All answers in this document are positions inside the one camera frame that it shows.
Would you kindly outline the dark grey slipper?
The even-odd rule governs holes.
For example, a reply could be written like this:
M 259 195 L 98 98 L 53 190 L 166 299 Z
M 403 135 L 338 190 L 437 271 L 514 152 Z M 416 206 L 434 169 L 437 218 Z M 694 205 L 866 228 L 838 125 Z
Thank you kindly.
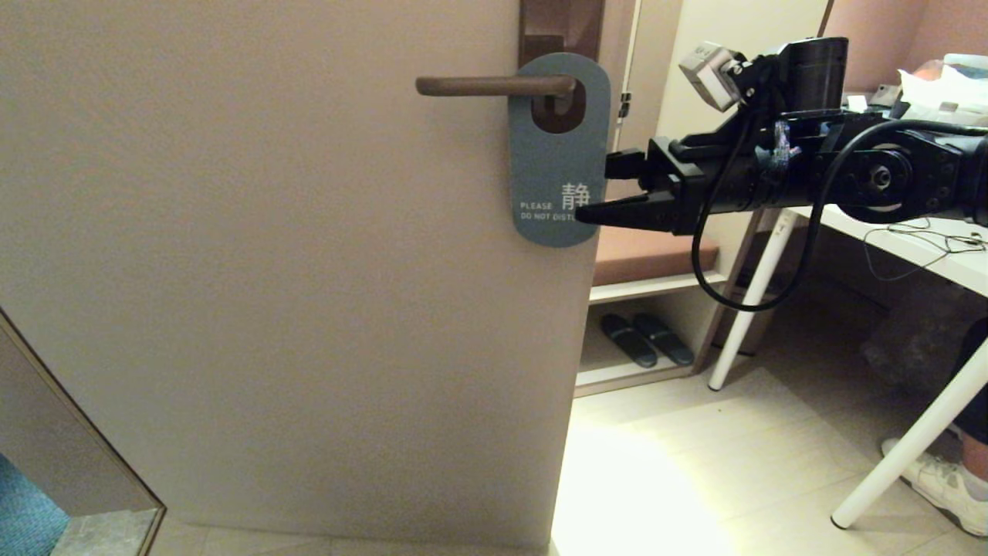
M 632 325 L 661 354 L 680 366 L 694 364 L 692 349 L 655 314 L 639 313 L 632 317 Z
M 658 363 L 655 348 L 620 314 L 604 314 L 599 323 L 604 335 L 637 366 L 653 368 Z

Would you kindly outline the beige open shoe cabinet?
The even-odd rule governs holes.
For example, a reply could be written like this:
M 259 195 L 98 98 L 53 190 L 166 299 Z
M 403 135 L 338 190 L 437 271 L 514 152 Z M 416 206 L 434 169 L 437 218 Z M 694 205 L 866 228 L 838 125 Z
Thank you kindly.
M 636 0 L 631 41 L 620 91 L 633 95 L 611 148 L 645 149 L 656 136 L 681 138 L 713 131 L 726 115 L 699 98 L 678 64 L 699 43 L 710 41 L 753 57 L 784 43 L 816 36 L 828 0 Z M 595 395 L 687 377 L 707 366 L 721 307 L 694 274 L 640 280 L 590 289 L 580 367 L 574 394 Z M 660 317 L 692 349 L 695 362 L 680 366 L 660 356 L 642 368 L 604 335 L 600 317 L 635 314 Z

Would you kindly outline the brown bench cushion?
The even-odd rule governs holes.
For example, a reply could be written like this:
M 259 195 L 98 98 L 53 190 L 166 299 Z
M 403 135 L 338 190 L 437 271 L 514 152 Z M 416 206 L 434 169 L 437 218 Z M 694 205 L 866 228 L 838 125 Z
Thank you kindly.
M 603 226 L 597 243 L 592 285 L 691 275 L 691 236 Z

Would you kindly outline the brown waste bin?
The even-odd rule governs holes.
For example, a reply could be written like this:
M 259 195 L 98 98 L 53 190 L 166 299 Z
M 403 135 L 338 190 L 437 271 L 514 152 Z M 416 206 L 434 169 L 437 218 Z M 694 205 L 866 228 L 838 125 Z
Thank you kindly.
M 748 287 L 754 278 L 754 273 L 754 268 L 742 268 L 730 296 L 734 302 L 743 303 L 744 296 L 746 295 Z M 766 288 L 766 292 L 763 293 L 763 299 L 759 300 L 759 303 L 775 300 L 784 285 L 786 285 L 786 283 L 780 276 L 773 276 L 770 278 L 768 288 Z M 723 346 L 726 345 L 727 338 L 729 337 L 730 331 L 735 323 L 737 314 L 738 312 L 736 312 L 736 310 L 725 309 L 723 311 L 721 314 L 719 327 L 716 328 L 716 333 L 712 339 L 712 346 L 723 348 Z M 765 335 L 766 331 L 768 331 L 770 321 L 772 321 L 774 314 L 775 310 L 766 310 L 766 312 L 758 312 L 753 314 L 752 323 L 750 324 L 750 327 L 748 328 L 748 331 L 739 346 L 739 354 L 750 357 L 756 354 L 762 342 L 763 335 Z

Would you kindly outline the white sneaker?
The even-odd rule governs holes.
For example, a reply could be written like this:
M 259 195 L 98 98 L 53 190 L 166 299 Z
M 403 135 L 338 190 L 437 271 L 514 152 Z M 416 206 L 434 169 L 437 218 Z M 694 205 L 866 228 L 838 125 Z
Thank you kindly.
M 988 445 L 964 436 L 961 459 L 946 461 L 924 452 L 901 479 L 973 536 L 988 538 Z

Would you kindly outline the beige room door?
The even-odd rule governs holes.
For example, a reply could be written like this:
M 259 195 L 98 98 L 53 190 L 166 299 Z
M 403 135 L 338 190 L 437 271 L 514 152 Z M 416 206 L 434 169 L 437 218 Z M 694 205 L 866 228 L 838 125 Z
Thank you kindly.
M 516 232 L 519 0 L 0 0 L 0 307 L 168 510 L 550 542 L 595 244 Z

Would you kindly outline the grey plastic bag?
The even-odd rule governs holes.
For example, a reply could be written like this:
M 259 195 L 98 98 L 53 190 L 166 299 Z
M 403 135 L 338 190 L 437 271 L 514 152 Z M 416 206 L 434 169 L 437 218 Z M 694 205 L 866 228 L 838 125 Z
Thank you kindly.
M 967 292 L 957 287 L 904 295 L 862 344 L 869 368 L 889 384 L 935 393 L 952 377 L 966 333 Z

